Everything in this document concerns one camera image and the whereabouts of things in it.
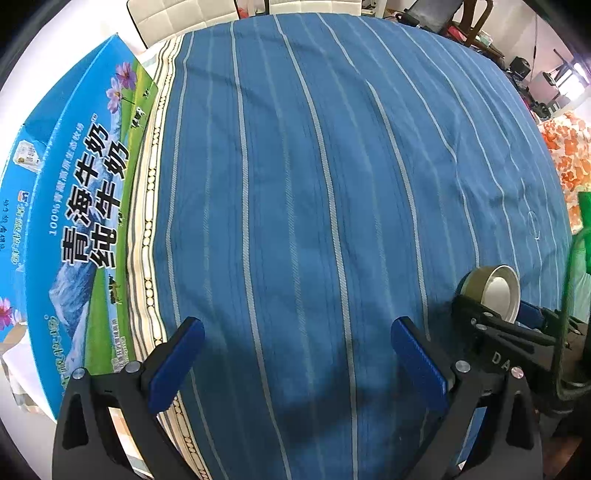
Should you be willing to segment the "small round metal tin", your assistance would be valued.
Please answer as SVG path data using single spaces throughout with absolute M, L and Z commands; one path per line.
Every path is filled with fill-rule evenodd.
M 481 266 L 472 270 L 459 286 L 459 293 L 496 312 L 514 324 L 521 302 L 516 271 L 509 265 Z

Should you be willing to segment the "orange floral cloth chair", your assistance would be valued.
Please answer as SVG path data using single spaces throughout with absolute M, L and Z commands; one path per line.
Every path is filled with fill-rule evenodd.
M 590 191 L 590 123 L 566 112 L 538 129 L 557 170 L 571 231 L 577 233 L 583 228 L 578 194 Z

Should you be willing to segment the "blue striped tablecloth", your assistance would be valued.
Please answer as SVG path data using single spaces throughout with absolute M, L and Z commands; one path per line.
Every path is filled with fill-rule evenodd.
M 390 344 L 459 346 L 480 266 L 557 308 L 571 243 L 545 142 L 485 57 L 338 14 L 164 43 L 133 208 L 136 349 L 186 317 L 204 350 L 164 424 L 203 479 L 393 479 L 436 415 Z

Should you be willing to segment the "treadmill machine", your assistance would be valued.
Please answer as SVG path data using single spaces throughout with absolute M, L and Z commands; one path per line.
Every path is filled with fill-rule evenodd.
M 537 123 L 574 110 L 590 97 L 590 74 L 579 63 L 564 58 L 550 71 L 533 72 L 525 58 L 515 57 L 505 73 Z

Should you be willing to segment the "blue cardboard milk box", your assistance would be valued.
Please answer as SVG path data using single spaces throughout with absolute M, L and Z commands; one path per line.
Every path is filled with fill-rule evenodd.
M 56 418 L 76 369 L 119 371 L 134 356 L 127 231 L 136 166 L 157 86 L 118 36 L 46 93 L 1 177 L 1 329 L 27 329 Z

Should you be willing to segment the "black weight bench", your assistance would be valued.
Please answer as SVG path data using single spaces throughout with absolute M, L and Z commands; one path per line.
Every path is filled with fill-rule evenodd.
M 396 14 L 399 22 L 440 34 L 446 30 L 463 0 L 417 0 Z

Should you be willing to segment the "right white padded chair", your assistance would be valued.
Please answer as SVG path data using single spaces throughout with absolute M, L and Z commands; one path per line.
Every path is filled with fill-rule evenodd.
M 335 13 L 360 16 L 362 0 L 269 0 L 270 15 L 290 13 Z

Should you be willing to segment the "white padded chair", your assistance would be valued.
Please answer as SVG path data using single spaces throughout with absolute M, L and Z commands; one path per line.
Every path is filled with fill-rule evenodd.
M 290 13 L 335 13 L 360 16 L 362 0 L 269 0 L 270 15 Z
M 146 47 L 238 19 L 238 7 L 232 0 L 128 0 L 126 6 Z

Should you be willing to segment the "left white padded chair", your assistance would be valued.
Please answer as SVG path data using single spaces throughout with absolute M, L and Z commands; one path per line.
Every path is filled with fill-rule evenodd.
M 238 7 L 232 0 L 128 0 L 126 6 L 146 47 L 238 19 Z

